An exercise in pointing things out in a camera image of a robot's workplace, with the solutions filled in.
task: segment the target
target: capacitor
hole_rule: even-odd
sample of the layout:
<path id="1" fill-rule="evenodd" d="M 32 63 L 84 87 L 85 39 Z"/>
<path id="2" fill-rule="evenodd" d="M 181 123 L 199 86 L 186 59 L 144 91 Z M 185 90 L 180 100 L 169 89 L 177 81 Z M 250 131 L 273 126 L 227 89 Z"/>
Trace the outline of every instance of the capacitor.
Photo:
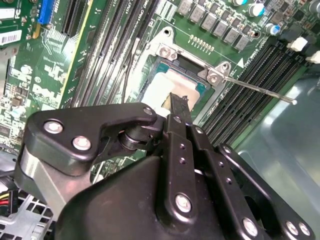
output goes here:
<path id="1" fill-rule="evenodd" d="M 251 17 L 259 17 L 264 14 L 266 8 L 263 3 L 253 3 L 248 8 L 248 13 Z"/>
<path id="2" fill-rule="evenodd" d="M 309 11 L 313 14 L 320 14 L 320 0 L 310 2 Z"/>
<path id="3" fill-rule="evenodd" d="M 278 25 L 274 25 L 272 23 L 268 23 L 266 26 L 265 26 L 265 31 L 272 35 L 272 36 L 275 36 L 277 35 L 279 32 L 280 32 L 280 26 Z"/>
<path id="4" fill-rule="evenodd" d="M 248 0 L 232 0 L 233 5 L 235 6 L 241 6 L 245 5 Z"/>

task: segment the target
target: blue pcie slot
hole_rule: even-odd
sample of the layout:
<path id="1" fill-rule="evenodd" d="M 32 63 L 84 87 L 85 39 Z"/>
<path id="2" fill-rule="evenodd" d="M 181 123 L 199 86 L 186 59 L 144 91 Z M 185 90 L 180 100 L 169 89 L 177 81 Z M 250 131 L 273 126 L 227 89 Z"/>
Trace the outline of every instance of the blue pcie slot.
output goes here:
<path id="1" fill-rule="evenodd" d="M 55 0 L 43 0 L 38 23 L 49 24 L 54 10 Z"/>

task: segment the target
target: metal rivet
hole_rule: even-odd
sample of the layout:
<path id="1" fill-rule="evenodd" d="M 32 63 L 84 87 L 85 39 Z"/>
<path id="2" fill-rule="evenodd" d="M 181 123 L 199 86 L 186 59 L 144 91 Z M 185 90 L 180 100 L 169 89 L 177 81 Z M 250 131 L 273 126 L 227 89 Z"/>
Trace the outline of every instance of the metal rivet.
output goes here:
<path id="1" fill-rule="evenodd" d="M 152 115 L 152 110 L 150 108 L 148 108 L 148 107 L 144 107 L 143 111 L 148 115 Z"/>
<path id="2" fill-rule="evenodd" d="M 258 235 L 258 229 L 256 225 L 247 217 L 245 217 L 242 221 L 245 230 L 253 237 Z"/>
<path id="3" fill-rule="evenodd" d="M 59 134 L 64 130 L 64 127 L 61 125 L 61 123 L 57 121 L 47 121 L 43 128 L 51 134 Z"/>
<path id="4" fill-rule="evenodd" d="M 286 227 L 289 229 L 290 233 L 296 236 L 299 234 L 298 229 L 295 227 L 295 225 L 293 225 L 292 222 L 287 221 L 285 224 L 286 224 Z"/>
<path id="5" fill-rule="evenodd" d="M 299 223 L 299 227 L 300 227 L 301 231 L 302 231 L 305 235 L 310 236 L 310 231 L 309 231 L 309 229 L 307 228 L 306 225 L 304 225 L 302 222 L 300 222 L 300 223 Z"/>
<path id="6" fill-rule="evenodd" d="M 178 194 L 175 197 L 175 204 L 178 207 L 178 209 L 183 213 L 189 213 L 191 211 L 190 200 L 182 194 Z"/>
<path id="7" fill-rule="evenodd" d="M 184 157 L 181 157 L 180 160 L 179 160 L 179 162 L 180 162 L 181 164 L 186 164 L 186 163 L 187 163 Z"/>
<path id="8" fill-rule="evenodd" d="M 87 151 L 91 148 L 91 142 L 85 136 L 77 136 L 72 141 L 73 146 L 81 151 Z"/>
<path id="9" fill-rule="evenodd" d="M 223 146 L 223 149 L 226 151 L 227 154 L 231 153 L 231 150 L 227 146 Z"/>
<path id="10" fill-rule="evenodd" d="M 195 130 L 198 132 L 198 134 L 203 134 L 204 132 L 202 131 L 202 129 L 198 126 L 195 127 Z"/>
<path id="11" fill-rule="evenodd" d="M 226 179 L 226 182 L 227 182 L 228 184 L 230 184 L 230 185 L 232 184 L 232 180 L 231 180 L 230 178 L 227 178 L 227 179 Z"/>
<path id="12" fill-rule="evenodd" d="M 174 116 L 173 119 L 177 122 L 177 123 L 182 123 L 181 119 L 178 116 Z"/>

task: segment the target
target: motherboard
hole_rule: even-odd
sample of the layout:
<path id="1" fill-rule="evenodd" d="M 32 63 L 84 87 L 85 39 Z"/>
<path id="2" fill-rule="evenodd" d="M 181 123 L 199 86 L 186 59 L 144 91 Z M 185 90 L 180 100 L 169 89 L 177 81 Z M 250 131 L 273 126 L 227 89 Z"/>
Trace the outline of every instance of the motherboard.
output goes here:
<path id="1" fill-rule="evenodd" d="M 165 116 L 170 93 L 188 97 L 213 145 L 237 144 L 278 100 L 226 79 L 284 95 L 320 63 L 319 11 L 319 0 L 0 0 L 0 147 L 18 152 L 37 111 L 139 101 Z M 104 163 L 103 176 L 135 159 Z"/>

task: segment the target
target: sticker label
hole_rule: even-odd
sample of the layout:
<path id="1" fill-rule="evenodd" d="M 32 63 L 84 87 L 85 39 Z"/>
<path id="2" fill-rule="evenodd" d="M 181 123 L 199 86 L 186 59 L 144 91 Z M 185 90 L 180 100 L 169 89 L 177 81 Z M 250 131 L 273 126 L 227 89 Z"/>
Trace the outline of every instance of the sticker label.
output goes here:
<path id="1" fill-rule="evenodd" d="M 0 8 L 0 20 L 15 18 L 15 8 Z"/>
<path id="2" fill-rule="evenodd" d="M 21 40 L 22 30 L 0 33 L 0 46 Z"/>

